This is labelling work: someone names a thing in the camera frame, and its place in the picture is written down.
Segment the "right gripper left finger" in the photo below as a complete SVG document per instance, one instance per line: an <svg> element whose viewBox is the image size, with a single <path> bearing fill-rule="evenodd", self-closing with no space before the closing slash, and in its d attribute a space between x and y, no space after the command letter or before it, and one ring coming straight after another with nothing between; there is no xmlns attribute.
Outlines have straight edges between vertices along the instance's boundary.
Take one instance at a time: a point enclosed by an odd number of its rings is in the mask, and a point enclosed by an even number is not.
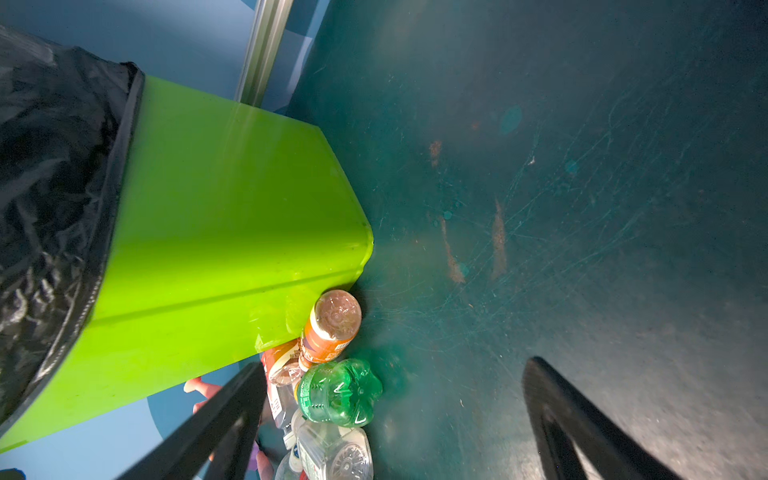
<svg viewBox="0 0 768 480"><path fill-rule="evenodd" d="M252 363L121 478L193 479L213 455L207 479L243 479L266 398L263 367Z"/></svg>

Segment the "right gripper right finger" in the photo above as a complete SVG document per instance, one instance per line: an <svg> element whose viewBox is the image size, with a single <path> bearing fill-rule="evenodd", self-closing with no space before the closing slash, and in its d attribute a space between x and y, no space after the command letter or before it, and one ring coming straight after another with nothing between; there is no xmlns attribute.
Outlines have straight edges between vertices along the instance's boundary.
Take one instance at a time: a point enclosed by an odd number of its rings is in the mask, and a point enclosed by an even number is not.
<svg viewBox="0 0 768 480"><path fill-rule="evenodd" d="M543 358L527 360L522 389L545 478L584 479L580 455L604 479L679 477Z"/></svg>

